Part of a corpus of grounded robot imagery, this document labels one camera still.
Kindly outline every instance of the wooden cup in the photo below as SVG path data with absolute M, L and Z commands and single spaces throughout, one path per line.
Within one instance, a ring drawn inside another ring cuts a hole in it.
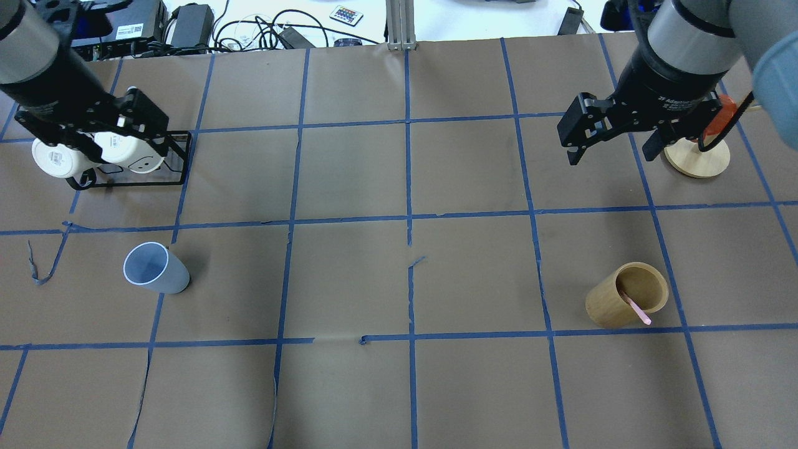
M 661 309 L 668 301 L 668 284 L 656 268 L 642 262 L 624 264 L 587 293 L 587 315 L 602 328 L 616 329 L 639 320 L 620 291 L 647 315 Z

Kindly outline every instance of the wooden coaster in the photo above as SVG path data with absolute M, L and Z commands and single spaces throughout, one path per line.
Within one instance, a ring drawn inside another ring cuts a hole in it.
M 708 178 L 723 173 L 729 166 L 729 146 L 721 141 L 706 153 L 698 150 L 698 144 L 681 139 L 665 148 L 665 158 L 670 164 L 689 177 Z

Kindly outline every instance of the black cable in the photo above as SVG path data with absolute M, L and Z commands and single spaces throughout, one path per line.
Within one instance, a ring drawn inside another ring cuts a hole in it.
M 222 11 L 222 15 L 220 15 L 215 21 L 213 21 L 213 26 L 211 27 L 211 33 L 213 33 L 213 30 L 215 30 L 216 27 L 219 25 L 219 22 L 222 21 L 222 17 L 224 17 L 224 15 L 227 14 L 227 8 L 229 6 L 230 6 L 230 0 L 227 0 L 224 3 L 224 10 Z
M 732 131 L 732 128 L 740 121 L 740 117 L 742 117 L 745 110 L 753 103 L 753 92 L 750 92 L 748 96 L 745 97 L 742 103 L 740 103 L 740 107 L 737 108 L 737 111 L 732 116 L 732 119 L 729 120 L 729 123 L 723 128 L 720 134 L 718 134 L 707 146 L 704 146 L 704 135 L 706 131 L 701 133 L 701 136 L 698 138 L 698 150 L 702 153 L 710 151 L 711 149 L 715 148 L 717 144 L 721 143 L 721 141 Z
M 324 33 L 324 45 L 325 45 L 325 46 L 327 46 L 327 47 L 329 47 L 329 46 L 330 46 L 330 39 L 327 37 L 327 28 L 325 28 L 325 27 L 324 27 L 324 25 L 322 25 L 322 23 L 321 23 L 321 22 L 319 22 L 317 18 L 315 18 L 315 17 L 313 17 L 312 15 L 310 15 L 310 14 L 306 13 L 305 11 L 301 11 L 301 10 L 282 10 L 282 11 L 278 12 L 278 13 L 275 15 L 275 18 L 274 18 L 274 19 L 271 21 L 271 23 L 272 23 L 272 24 L 275 24 L 275 23 L 277 23 L 277 18 L 278 18 L 278 17 L 280 17 L 281 15 L 285 14 L 285 13 L 299 13 L 299 14 L 305 14 L 307 17 L 309 17 L 309 18 L 312 18 L 314 22 L 318 23 L 318 26 L 319 26 L 319 28 L 320 28 L 320 29 L 322 30 L 322 32 Z
M 219 28 L 219 32 L 216 34 L 216 37 L 214 38 L 216 46 L 221 46 L 222 41 L 227 40 L 227 39 L 231 39 L 231 38 L 219 38 L 219 37 L 221 36 L 222 32 L 224 32 L 224 30 L 227 27 L 236 25 L 238 23 L 250 23 L 250 24 L 256 25 L 257 21 L 254 21 L 254 20 L 240 20 L 240 21 L 233 21 L 233 22 L 225 23 L 224 25 L 221 26 L 221 28 Z M 269 25 L 280 26 L 280 27 L 288 26 L 287 23 L 274 23 L 274 22 L 272 22 Z M 325 26 L 319 27 L 318 25 L 294 25 L 294 24 L 291 24 L 290 26 L 297 27 L 297 28 L 313 28 L 313 29 L 316 29 L 316 30 L 319 30 L 319 29 L 323 28 L 323 29 L 325 29 L 325 30 L 327 30 L 327 31 L 329 31 L 331 33 L 343 34 L 345 36 L 349 36 L 351 38 L 357 38 L 357 39 L 360 39 L 360 40 L 362 40 L 364 42 L 369 42 L 369 43 L 372 43 L 372 44 L 380 44 L 380 42 L 374 41 L 372 39 L 364 38 L 362 36 L 358 36 L 356 34 L 348 33 L 346 31 L 333 30 L 333 29 L 327 28 Z M 259 38 L 259 34 L 256 34 L 254 40 L 257 40 L 258 38 Z M 268 46 L 267 48 L 264 48 L 264 49 L 261 49 L 261 50 L 272 50 L 272 49 L 273 49 L 272 46 Z

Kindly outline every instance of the pink stick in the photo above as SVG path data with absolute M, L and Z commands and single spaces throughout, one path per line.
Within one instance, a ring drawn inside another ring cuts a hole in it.
M 638 316 L 640 317 L 640 320 L 643 323 L 645 323 L 646 326 L 650 326 L 651 325 L 651 318 L 649 318 L 648 315 L 646 315 L 646 313 L 643 311 L 643 309 L 641 309 L 640 306 L 638 306 L 634 301 L 632 301 L 632 299 L 629 298 L 629 296 L 626 294 L 626 292 L 624 292 L 623 290 L 619 291 L 619 292 L 621 293 L 621 297 L 623 298 L 623 300 L 625 300 L 630 306 L 632 306 L 632 309 L 634 310 L 634 313 L 638 314 Z

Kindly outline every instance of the orange object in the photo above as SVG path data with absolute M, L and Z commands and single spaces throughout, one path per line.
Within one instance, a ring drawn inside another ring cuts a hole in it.
M 723 131 L 723 128 L 732 120 L 734 114 L 737 112 L 737 103 L 729 95 L 720 95 L 719 98 L 721 99 L 721 103 L 723 104 L 723 109 L 721 112 L 717 113 L 715 119 L 712 120 L 712 123 L 706 127 L 704 131 L 705 137 L 717 136 L 718 134 Z

